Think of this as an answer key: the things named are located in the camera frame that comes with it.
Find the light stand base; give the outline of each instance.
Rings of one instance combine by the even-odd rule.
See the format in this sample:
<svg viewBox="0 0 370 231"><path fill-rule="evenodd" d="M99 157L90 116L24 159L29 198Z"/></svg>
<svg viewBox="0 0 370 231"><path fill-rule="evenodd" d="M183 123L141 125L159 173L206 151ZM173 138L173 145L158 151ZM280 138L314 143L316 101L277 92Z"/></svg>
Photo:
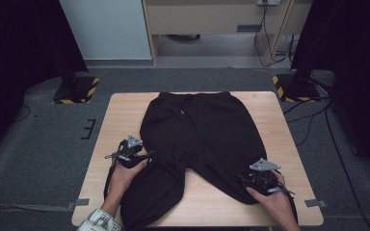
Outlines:
<svg viewBox="0 0 370 231"><path fill-rule="evenodd" d="M97 77L76 77L76 79L79 90L77 92L69 90L62 81L53 97L53 104L88 103L92 99L100 79Z"/></svg>
<svg viewBox="0 0 370 231"><path fill-rule="evenodd" d="M281 102L319 101L320 93L312 83L306 83L303 88L292 87L293 74L278 74L273 77L278 97Z"/></svg>

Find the black pants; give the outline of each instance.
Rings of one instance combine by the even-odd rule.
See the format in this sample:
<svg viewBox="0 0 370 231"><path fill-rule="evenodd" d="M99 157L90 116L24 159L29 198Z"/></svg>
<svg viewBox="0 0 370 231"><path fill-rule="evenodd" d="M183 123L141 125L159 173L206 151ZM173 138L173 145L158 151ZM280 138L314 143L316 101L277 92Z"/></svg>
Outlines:
<svg viewBox="0 0 370 231"><path fill-rule="evenodd" d="M248 110L229 92L162 92L150 102L140 134L154 156L122 199L128 231L146 227L180 201L186 168L243 203L257 203L236 175L267 159L266 151Z"/></svg>

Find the hand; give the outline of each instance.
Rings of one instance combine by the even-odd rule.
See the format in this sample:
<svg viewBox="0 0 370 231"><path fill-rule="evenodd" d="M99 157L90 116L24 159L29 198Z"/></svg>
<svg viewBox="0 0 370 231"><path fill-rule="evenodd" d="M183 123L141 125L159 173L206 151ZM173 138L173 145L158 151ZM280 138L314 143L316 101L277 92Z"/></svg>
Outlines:
<svg viewBox="0 0 370 231"><path fill-rule="evenodd" d="M123 190L128 189L134 177L146 166L148 160L139 162L135 167L126 168L119 164L114 169L110 180L109 195L113 195Z"/></svg>
<svg viewBox="0 0 370 231"><path fill-rule="evenodd" d="M116 216L122 196L130 186L131 181L146 166L147 162L148 160L143 160L132 168L126 168L122 165L116 166L110 179L109 193L101 206L102 210L112 217Z"/></svg>
<svg viewBox="0 0 370 231"><path fill-rule="evenodd" d="M280 173L274 170L272 170L272 173L276 176L279 183L285 184L284 177ZM282 230L300 230L299 225L294 219L293 210L288 197L282 191L274 192L266 196L249 187L246 187L246 190L267 209L270 216L280 225Z"/></svg>

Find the cable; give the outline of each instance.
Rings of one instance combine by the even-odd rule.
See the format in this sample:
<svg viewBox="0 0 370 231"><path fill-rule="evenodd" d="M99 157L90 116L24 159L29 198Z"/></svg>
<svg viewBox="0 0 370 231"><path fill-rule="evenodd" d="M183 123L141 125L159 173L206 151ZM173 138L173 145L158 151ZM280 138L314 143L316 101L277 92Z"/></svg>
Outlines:
<svg viewBox="0 0 370 231"><path fill-rule="evenodd" d="M292 57L295 55L296 52L293 52L293 44L298 39L294 39L294 34L291 37L290 42L287 42L287 35L284 36L284 43L288 44L287 51L284 52L286 58L284 59L284 64L287 68L291 69L291 64L293 63Z"/></svg>
<svg viewBox="0 0 370 231"><path fill-rule="evenodd" d="M317 85L323 92L325 92L326 94L330 94L330 92L332 91L332 88L333 88L333 85L335 83L335 79L336 79L336 76L334 74L334 76L332 77L332 86L329 86L327 84L324 84L320 81L318 81L314 75L313 75L313 72L314 70L311 70L311 73L310 73L310 79L309 81L311 81L313 84Z"/></svg>
<svg viewBox="0 0 370 231"><path fill-rule="evenodd" d="M310 120L310 121L309 121L309 123L308 123L308 129L307 129L307 133L306 133L306 135L305 135L305 137L304 137L304 140L303 140L303 141L301 141L299 144L296 144L296 147L298 147L298 146L302 145L302 144L307 140L308 135L309 135L309 132L310 132L310 127L311 127L311 123L312 123L313 118L314 118L315 116L319 115L320 113L322 113L323 111L326 111L326 110L327 110L327 108L328 108L330 105L331 105L331 101L330 101L330 102L329 102L329 104L327 104L327 106L326 106L326 107L324 107L321 111L319 111L319 112L317 112L317 113L315 113L315 114L313 114L313 115L306 115L306 116L303 116L303 117L300 117L300 118L296 118L296 119L293 119L293 120L291 120L291 121L288 121L288 122L287 122L287 123L290 123L290 122L296 122L296 121L298 121L298 120L300 120L300 119L307 118L307 117L311 117L311 120Z"/></svg>
<svg viewBox="0 0 370 231"><path fill-rule="evenodd" d="M26 210L38 212L73 212L74 207L58 207L46 205L18 205L18 204L0 204L0 210Z"/></svg>
<svg viewBox="0 0 370 231"><path fill-rule="evenodd" d="M267 13L267 6L268 6L268 3L267 3L267 0L263 0L263 17L260 21L260 24L259 26L257 27L257 30L255 32L255 35L254 35L254 40L253 40L253 43L254 43L254 48L256 49L256 52L257 52L257 55L258 55L258 58L259 58L259 61L260 61L260 64L262 66L271 66L273 64L276 64L276 63L279 63L279 62L282 62L284 61L284 59L286 58L282 58L281 60L275 60L273 57L272 57L272 47L270 45L270 40L269 40L269 35L267 34L267 30L266 30L266 13ZM269 44L269 50L270 50L270 58L275 61L274 63L272 64L263 64L261 58L260 58L260 52L259 50L257 49L257 33L259 33L259 30L263 27L264 29L264 32L265 32L265 35L266 35L266 39L267 39L267 42Z"/></svg>
<svg viewBox="0 0 370 231"><path fill-rule="evenodd" d="M32 112L31 108L29 108L28 106L23 105L23 106L22 106L22 107L20 107L20 108L26 108L26 109L28 110L28 114L27 114L26 116L24 116L24 117L22 117L22 118L18 119L18 120L14 120L13 122L19 122L19 121L22 121L23 119L27 118L27 117L31 114L31 112Z"/></svg>
<svg viewBox="0 0 370 231"><path fill-rule="evenodd" d="M303 103L306 103L306 102L309 102L309 101L312 101L314 99L328 99L329 97L316 97L316 98L310 98L310 99L306 99L305 101L302 101L296 105L294 105L293 107L287 109L283 114L286 115L288 114L290 111L292 111L293 109L299 107L300 105L302 105Z"/></svg>
<svg viewBox="0 0 370 231"><path fill-rule="evenodd" d="M339 158L339 160L340 160L340 163L341 163L342 167L344 168L345 175L346 175L346 177L347 177L348 183L350 184L350 188L351 188L351 191L352 191L352 193L353 193L353 195L354 195L354 198L355 198L355 200L356 200L356 203L357 203L357 206L358 206L358 208L359 208L359 211L361 212L361 215L362 215L363 219L365 220L366 224L368 225L368 227L369 227L369 229L370 229L370 222L369 222L369 220L366 218L366 215L364 214L364 212L363 212L363 210L362 210L362 207L361 207L361 205L360 205L360 202L359 202L358 197L357 197L357 194L356 194L356 190L354 189L354 186L353 186L353 182L351 181L350 174L348 173L348 170L347 170L347 168L345 167L345 164L344 164L344 161L343 161L343 159L342 159L341 153L340 153L340 151L339 151L339 149L338 149L338 146L337 146L337 143L336 143L336 141L335 141L335 137L334 137L334 135L333 135L333 133L332 133L332 130L331 130L331 127L330 127L330 122L329 122L329 114L328 114L328 111L327 111L327 110L325 110L325 116L326 116L327 126L328 126L328 128L329 128L330 136L331 136L332 142L333 142L334 147L335 147L335 151L337 152L337 154L338 154L338 158Z"/></svg>

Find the wooden table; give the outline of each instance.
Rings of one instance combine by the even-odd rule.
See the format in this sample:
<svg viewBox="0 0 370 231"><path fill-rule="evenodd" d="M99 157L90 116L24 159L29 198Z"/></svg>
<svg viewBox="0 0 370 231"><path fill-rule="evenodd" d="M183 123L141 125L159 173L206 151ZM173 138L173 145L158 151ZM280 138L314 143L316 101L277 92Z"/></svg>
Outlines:
<svg viewBox="0 0 370 231"><path fill-rule="evenodd" d="M269 91L235 91L251 113L266 147L268 160L281 165L287 188L296 195L299 225L320 225L319 207L307 208L304 201L314 199L304 167L291 137L278 99ZM128 135L139 138L140 125L149 102L158 92L116 93L101 126L79 199L88 198L87 206L76 206L72 217L80 225L91 211L101 206L110 159L119 142ZM187 169L182 200L151 226L275 226L260 204L246 205L213 187L191 169Z"/></svg>

